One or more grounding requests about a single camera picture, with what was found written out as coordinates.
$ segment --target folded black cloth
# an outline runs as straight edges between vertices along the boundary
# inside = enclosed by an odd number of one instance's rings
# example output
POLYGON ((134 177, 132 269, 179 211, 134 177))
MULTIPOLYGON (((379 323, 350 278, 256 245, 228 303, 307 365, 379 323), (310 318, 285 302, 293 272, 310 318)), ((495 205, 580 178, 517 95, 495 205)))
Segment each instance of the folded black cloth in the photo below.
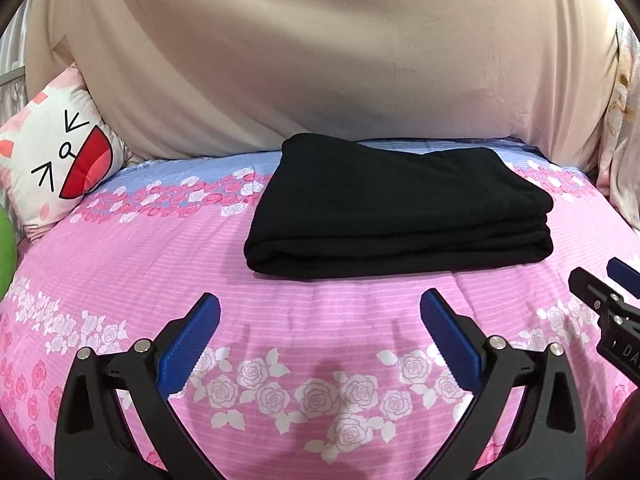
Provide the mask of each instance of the folded black cloth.
POLYGON ((415 155, 315 134, 282 145, 244 255, 288 278, 346 278, 539 262, 553 200, 487 148, 415 155))

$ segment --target pink bedsheet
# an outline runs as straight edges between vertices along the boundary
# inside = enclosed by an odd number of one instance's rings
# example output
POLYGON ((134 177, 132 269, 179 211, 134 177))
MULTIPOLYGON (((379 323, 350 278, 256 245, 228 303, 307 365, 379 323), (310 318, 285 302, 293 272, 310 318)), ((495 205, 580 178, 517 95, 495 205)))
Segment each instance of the pink bedsheet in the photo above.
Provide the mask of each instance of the pink bedsheet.
MULTIPOLYGON (((268 175, 237 170, 215 182, 195 175, 181 186, 156 181, 88 197, 26 255, 0 305, 0 406, 50 474, 62 389, 78 348, 127 349, 186 313, 204 291, 220 298, 222 322, 171 402, 228 480, 412 480, 471 399, 420 322, 418 300, 430 287, 514 346, 565 346, 590 449, 604 437, 633 386, 596 355, 596 317, 566 282, 577 266, 604 277, 613 256, 640 268, 640 240, 585 178, 585 192, 570 201, 556 192, 549 217, 556 248, 540 264, 288 282, 246 267, 242 245, 268 175), (247 184, 253 191, 243 194, 247 184), (221 186, 238 199, 217 193, 221 186), (154 200, 172 194, 193 207, 154 209, 154 200), (111 214, 92 212, 100 208, 111 214)), ((143 455, 159 463, 130 398, 120 396, 143 455)), ((481 463, 500 451, 516 402, 481 463)))

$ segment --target white cartoon pillow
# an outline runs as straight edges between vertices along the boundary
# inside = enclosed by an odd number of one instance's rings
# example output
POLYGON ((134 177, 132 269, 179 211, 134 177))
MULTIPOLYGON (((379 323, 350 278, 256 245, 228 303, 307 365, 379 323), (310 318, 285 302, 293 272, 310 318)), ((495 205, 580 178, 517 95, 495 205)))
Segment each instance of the white cartoon pillow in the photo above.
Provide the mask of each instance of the white cartoon pillow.
POLYGON ((0 128, 0 185, 29 240, 71 213, 129 157, 75 63, 0 128))

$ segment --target beige fabric backdrop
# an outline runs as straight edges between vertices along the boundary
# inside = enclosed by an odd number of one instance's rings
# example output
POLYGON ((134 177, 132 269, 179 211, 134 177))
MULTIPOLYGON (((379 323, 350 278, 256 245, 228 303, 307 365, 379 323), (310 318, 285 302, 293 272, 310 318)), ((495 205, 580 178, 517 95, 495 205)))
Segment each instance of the beige fabric backdrop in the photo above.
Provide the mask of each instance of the beige fabric backdrop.
POLYGON ((31 96, 77 60, 142 158, 347 139, 517 136, 591 165, 610 0, 34 0, 31 96))

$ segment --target white curtain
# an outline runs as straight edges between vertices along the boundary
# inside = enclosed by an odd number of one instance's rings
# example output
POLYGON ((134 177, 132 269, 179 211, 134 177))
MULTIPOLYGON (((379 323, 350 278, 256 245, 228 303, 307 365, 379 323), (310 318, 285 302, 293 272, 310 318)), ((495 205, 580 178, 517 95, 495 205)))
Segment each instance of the white curtain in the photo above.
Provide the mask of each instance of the white curtain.
MULTIPOLYGON (((24 66, 24 45, 32 0, 24 0, 0 38, 0 75, 24 66)), ((24 76, 0 86, 0 125, 27 104, 24 76)))

